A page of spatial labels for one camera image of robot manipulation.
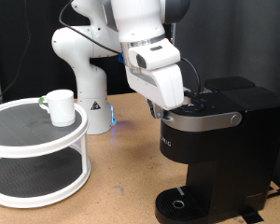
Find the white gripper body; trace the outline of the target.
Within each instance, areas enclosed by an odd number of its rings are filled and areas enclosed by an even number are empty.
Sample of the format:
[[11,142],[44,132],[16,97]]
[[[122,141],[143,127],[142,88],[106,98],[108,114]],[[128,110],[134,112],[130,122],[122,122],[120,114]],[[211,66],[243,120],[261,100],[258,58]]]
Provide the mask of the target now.
[[130,87],[165,110],[184,102],[181,71],[173,64],[153,71],[126,67]]

